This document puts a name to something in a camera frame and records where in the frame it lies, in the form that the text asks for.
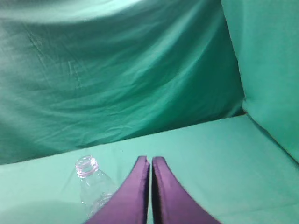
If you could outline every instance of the bottle neck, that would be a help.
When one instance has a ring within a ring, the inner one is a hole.
[[[98,162],[91,155],[84,156],[76,161],[77,176],[84,179],[99,169]]]

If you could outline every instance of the bottle opening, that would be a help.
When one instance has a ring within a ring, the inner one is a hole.
[[[78,177],[85,178],[97,171],[99,165],[93,156],[87,155],[76,161],[75,168]]]

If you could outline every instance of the plastic bottle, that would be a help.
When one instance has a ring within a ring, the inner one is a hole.
[[[81,203],[91,217],[110,200],[117,187],[111,178],[99,169],[97,161],[91,155],[77,160],[75,168],[81,180]]]

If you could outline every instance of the green surface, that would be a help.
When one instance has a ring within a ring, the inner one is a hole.
[[[297,163],[243,115],[2,165],[0,220],[80,224],[85,217],[74,162],[90,153],[118,185],[137,156],[165,156],[186,190],[224,224],[295,224],[299,218]]]
[[[0,0],[0,164],[230,117],[219,0]]]
[[[243,108],[299,161],[299,1],[222,0]]]

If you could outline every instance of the purple object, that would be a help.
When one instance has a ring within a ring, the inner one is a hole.
[[[85,224],[146,224],[149,186],[150,163],[139,156],[118,191]]]
[[[152,161],[152,206],[155,224],[220,224],[190,197],[164,157]]]

